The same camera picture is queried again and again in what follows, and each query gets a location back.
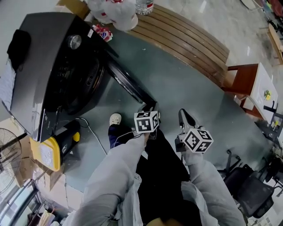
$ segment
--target water bottle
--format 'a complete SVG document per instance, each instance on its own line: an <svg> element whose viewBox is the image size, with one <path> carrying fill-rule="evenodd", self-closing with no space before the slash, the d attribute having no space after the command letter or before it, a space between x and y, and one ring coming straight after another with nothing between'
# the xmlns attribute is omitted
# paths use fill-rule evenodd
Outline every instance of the water bottle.
<svg viewBox="0 0 283 226"><path fill-rule="evenodd" d="M106 15L102 8L102 3L105 0L88 0L88 8L91 10L91 14L103 24L112 23L109 17Z"/></svg>
<svg viewBox="0 0 283 226"><path fill-rule="evenodd" d="M148 15L153 10L153 0L136 0L136 13Z"/></svg>
<svg viewBox="0 0 283 226"><path fill-rule="evenodd" d="M105 0L102 6L116 29L127 31L138 24L136 0Z"/></svg>

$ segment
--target tile floor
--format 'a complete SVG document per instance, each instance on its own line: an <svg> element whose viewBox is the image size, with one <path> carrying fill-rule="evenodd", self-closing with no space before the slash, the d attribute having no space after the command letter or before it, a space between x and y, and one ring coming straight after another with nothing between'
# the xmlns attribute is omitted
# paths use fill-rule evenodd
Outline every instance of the tile floor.
<svg viewBox="0 0 283 226"><path fill-rule="evenodd" d="M275 52L265 34L258 35L259 28L267 27L264 13L250 11L240 0L155 0L195 22L230 50L227 66L261 62L279 94L279 112L283 112L283 66L274 59Z"/></svg>

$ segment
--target white cable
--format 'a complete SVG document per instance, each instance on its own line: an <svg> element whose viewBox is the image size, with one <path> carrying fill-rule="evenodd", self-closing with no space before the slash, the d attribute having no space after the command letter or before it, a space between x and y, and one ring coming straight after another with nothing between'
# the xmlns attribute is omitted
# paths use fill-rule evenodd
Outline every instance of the white cable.
<svg viewBox="0 0 283 226"><path fill-rule="evenodd" d="M100 140L98 139L97 135L96 135L96 134L92 131L92 129L90 128L90 126L89 126L89 124L88 124L88 121L87 121L86 119L84 119L84 118L76 118L76 119L81 119L81 120L84 120L84 121L86 122L86 124L87 124L89 130L90 130L90 131L92 132L92 134L96 137L96 139L97 139L98 143L100 144L102 150L104 151L105 155L107 155L107 152L105 151L104 147L102 146L102 144L101 144Z"/></svg>

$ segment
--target sticker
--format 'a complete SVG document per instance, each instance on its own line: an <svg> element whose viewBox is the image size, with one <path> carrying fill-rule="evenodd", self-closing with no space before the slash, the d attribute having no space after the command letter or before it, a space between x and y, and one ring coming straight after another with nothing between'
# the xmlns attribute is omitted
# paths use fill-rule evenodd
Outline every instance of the sticker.
<svg viewBox="0 0 283 226"><path fill-rule="evenodd" d="M89 32L88 32L88 36L91 38L92 34L93 34L93 29L90 29Z"/></svg>

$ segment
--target black pants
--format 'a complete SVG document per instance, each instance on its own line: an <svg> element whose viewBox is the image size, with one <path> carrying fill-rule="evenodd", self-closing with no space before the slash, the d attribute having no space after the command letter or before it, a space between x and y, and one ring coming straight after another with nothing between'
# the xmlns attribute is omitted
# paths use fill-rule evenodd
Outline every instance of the black pants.
<svg viewBox="0 0 283 226"><path fill-rule="evenodd" d="M108 132L111 147L114 147L117 137L129 131L130 128L123 125L112 125ZM131 138L132 134L118 138L115 146L126 143ZM156 218L177 219L176 214L191 220L188 212L193 215L195 212L199 218L196 205L184 201L181 192L181 182L189 181L190 176L160 129L157 130L156 140L147 141L145 151L148 159L141 156L136 170L142 179L138 196L143 223L147 224Z"/></svg>

